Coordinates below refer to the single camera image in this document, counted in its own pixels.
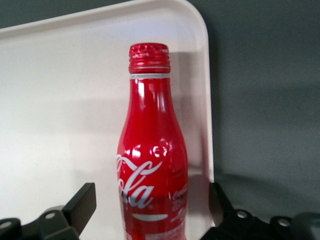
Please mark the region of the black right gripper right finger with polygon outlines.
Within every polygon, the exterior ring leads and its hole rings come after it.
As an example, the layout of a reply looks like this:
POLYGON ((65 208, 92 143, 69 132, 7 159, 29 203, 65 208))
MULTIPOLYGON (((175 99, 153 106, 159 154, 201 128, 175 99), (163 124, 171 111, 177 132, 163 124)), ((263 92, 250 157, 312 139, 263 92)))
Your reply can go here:
POLYGON ((292 219, 273 216, 263 221, 250 212, 234 208, 221 185, 209 184, 209 211, 214 226, 208 230, 210 240, 292 240, 292 219))

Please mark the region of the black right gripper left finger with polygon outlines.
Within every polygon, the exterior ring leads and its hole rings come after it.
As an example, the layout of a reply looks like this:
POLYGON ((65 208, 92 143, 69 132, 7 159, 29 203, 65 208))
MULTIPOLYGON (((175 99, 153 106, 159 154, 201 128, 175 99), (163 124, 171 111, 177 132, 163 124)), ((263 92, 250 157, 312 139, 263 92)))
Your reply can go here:
POLYGON ((42 213, 21 228, 23 240, 78 240, 97 207, 96 186, 85 183, 61 207, 42 213))

